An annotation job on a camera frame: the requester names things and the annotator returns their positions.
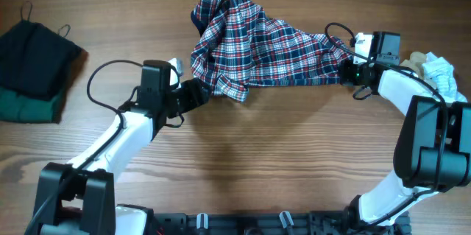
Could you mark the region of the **red blue plaid garment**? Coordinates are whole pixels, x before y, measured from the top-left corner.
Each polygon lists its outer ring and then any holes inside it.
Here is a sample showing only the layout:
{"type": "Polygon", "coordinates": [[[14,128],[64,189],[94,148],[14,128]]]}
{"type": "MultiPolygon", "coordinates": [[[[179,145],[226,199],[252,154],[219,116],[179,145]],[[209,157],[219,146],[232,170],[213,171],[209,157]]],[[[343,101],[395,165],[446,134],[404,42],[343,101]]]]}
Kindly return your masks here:
{"type": "Polygon", "coordinates": [[[337,84],[351,59],[337,37],[270,18],[252,0],[200,0],[191,12],[200,39],[191,71],[214,96],[243,102],[254,87],[337,84]]]}

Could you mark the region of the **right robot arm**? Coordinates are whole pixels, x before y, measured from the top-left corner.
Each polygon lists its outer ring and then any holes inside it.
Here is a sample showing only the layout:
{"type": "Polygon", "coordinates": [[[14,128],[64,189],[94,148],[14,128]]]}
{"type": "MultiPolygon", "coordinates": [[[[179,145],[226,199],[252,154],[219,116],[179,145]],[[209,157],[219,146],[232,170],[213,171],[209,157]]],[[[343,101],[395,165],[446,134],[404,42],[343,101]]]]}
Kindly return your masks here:
{"type": "Polygon", "coordinates": [[[339,76],[341,84],[369,88],[405,116],[393,170],[345,209],[345,228],[360,232],[391,226],[419,201],[470,184],[470,104],[445,102],[404,67],[345,60],[339,76]]]}

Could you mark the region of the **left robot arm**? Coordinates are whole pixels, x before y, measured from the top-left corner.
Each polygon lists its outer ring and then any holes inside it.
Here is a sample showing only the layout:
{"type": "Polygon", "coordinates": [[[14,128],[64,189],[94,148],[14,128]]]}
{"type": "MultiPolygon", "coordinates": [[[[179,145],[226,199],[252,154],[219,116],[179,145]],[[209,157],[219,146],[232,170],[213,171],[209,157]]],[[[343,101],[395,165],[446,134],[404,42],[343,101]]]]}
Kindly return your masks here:
{"type": "Polygon", "coordinates": [[[86,151],[41,170],[26,234],[156,234],[152,209],[116,203],[116,179],[168,119],[204,105],[209,96],[197,78],[175,85],[144,80],[137,101],[125,102],[86,151]]]}

